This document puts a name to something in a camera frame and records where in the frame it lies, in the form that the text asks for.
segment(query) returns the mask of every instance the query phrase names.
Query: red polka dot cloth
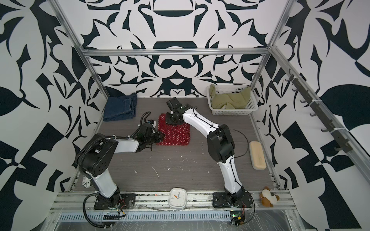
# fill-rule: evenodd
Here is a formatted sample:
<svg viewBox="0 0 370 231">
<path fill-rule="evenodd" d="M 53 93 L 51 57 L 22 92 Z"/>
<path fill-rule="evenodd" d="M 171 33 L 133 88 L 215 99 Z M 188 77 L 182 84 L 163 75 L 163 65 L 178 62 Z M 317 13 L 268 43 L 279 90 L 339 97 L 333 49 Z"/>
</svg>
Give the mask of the red polka dot cloth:
<svg viewBox="0 0 370 231">
<path fill-rule="evenodd" d="M 190 141 L 190 125 L 183 123 L 182 125 L 166 124 L 166 114 L 161 114 L 158 118 L 158 130 L 165 134 L 162 142 L 157 145 L 188 145 Z"/>
</svg>

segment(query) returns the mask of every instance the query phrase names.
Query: plush toy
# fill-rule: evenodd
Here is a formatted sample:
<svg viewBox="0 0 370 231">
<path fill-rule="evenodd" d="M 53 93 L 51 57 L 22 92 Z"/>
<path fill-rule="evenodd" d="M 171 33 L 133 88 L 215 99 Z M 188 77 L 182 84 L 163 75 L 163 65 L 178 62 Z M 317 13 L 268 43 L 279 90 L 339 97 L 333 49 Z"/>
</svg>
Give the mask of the plush toy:
<svg viewBox="0 0 370 231">
<path fill-rule="evenodd" d="M 273 194 L 267 186 L 262 190 L 262 193 L 259 196 L 261 198 L 262 205 L 265 207 L 274 207 L 274 204 L 280 200 L 280 197 Z"/>
</svg>

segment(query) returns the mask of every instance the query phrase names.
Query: folded blue jeans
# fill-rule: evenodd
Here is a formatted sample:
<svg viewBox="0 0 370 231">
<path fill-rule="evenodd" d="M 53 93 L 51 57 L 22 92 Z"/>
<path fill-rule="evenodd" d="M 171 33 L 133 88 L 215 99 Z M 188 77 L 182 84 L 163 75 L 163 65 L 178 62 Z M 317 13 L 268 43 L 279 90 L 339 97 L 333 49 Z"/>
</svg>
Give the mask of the folded blue jeans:
<svg viewBox="0 0 370 231">
<path fill-rule="evenodd" d="M 118 98 L 108 97 L 105 104 L 103 121 L 132 119 L 136 116 L 136 93 L 123 95 Z"/>
</svg>

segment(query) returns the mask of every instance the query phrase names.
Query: white plastic basket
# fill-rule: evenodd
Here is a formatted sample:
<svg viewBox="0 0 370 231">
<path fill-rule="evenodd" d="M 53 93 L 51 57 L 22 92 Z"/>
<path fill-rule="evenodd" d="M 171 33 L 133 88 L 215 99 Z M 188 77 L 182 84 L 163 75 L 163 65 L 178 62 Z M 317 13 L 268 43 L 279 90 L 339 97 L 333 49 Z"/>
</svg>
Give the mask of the white plastic basket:
<svg viewBox="0 0 370 231">
<path fill-rule="evenodd" d="M 216 94 L 225 94 L 225 93 L 239 93 L 241 92 L 245 87 L 242 85 L 215 85 L 216 88 Z M 253 111 L 256 111 L 258 109 L 256 98 L 254 97 L 253 92 L 250 93 L 250 100 L 245 107 L 245 109 L 214 109 L 211 106 L 211 98 L 209 97 L 209 88 L 207 87 L 207 100 L 209 108 L 212 111 L 213 115 L 248 115 Z"/>
</svg>

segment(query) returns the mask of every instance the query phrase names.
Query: wooden table surface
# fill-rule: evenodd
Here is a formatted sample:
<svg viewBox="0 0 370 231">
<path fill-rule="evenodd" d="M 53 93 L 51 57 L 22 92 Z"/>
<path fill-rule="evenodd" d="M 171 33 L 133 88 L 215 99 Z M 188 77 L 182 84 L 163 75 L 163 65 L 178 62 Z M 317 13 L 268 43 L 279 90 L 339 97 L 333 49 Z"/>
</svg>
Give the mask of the wooden table surface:
<svg viewBox="0 0 370 231">
<path fill-rule="evenodd" d="M 148 119 L 158 121 L 161 113 L 169 112 L 163 98 L 139 98 L 136 117 L 130 120 L 103 122 L 99 132 L 104 135 L 127 136 L 132 134 L 139 124 L 141 115 L 150 111 Z M 212 115 L 207 99 L 179 99 L 182 104 L 197 106 L 199 114 L 214 123 L 226 124 L 245 134 L 248 141 L 257 140 L 249 116 L 247 115 Z M 198 130 L 190 128 L 190 143 L 187 146 L 154 145 L 153 151 L 144 149 L 139 153 L 117 153 L 109 165 L 113 181 L 122 191 L 169 191 L 174 187 L 186 190 L 223 190 L 224 181 L 218 164 L 210 157 L 207 139 Z M 243 154 L 247 148 L 245 138 L 238 132 L 231 131 L 235 142 L 235 156 Z M 261 190 L 265 186 L 273 188 L 268 169 L 253 169 L 249 152 L 235 159 L 240 181 L 247 190 Z M 93 191 L 93 187 L 82 187 L 79 178 L 74 191 Z"/>
</svg>

